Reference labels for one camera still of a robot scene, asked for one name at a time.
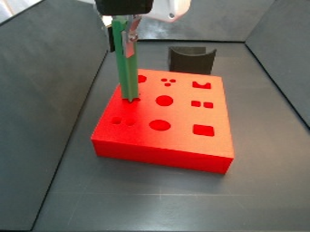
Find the red-tinted gripper finger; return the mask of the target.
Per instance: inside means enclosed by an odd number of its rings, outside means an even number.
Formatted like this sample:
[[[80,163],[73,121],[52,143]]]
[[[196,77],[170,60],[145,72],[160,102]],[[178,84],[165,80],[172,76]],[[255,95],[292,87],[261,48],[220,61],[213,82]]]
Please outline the red-tinted gripper finger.
[[[138,26],[141,16],[140,15],[126,15],[125,26],[121,31],[122,36],[122,54],[125,58],[129,58],[134,54],[134,44],[137,41],[136,28]]]

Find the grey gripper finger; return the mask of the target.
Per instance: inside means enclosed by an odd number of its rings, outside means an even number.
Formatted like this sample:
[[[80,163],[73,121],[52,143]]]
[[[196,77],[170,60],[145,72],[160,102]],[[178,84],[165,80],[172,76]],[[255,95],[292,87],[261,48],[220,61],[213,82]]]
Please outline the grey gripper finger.
[[[108,42],[109,42],[109,52],[113,52],[113,35],[112,35],[112,27],[106,27],[106,34],[108,34]]]

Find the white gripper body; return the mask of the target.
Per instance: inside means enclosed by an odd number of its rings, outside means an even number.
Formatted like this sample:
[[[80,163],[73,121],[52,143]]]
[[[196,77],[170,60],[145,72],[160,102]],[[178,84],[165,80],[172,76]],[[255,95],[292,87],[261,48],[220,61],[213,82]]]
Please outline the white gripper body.
[[[149,9],[140,16],[172,23],[186,13],[189,5],[190,0],[149,0]]]

